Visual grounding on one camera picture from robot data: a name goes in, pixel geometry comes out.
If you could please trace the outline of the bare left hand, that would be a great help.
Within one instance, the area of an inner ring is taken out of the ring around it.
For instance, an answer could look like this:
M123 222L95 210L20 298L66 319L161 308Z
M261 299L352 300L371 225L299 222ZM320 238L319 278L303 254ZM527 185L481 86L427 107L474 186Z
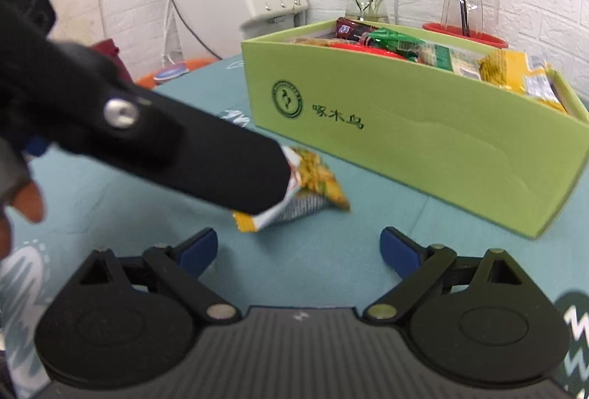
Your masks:
M40 223L45 217L45 203L37 182L30 181L15 192L8 204L1 206L0 220L0 255L4 259L10 255L13 247L12 223L5 210L16 213L28 223Z

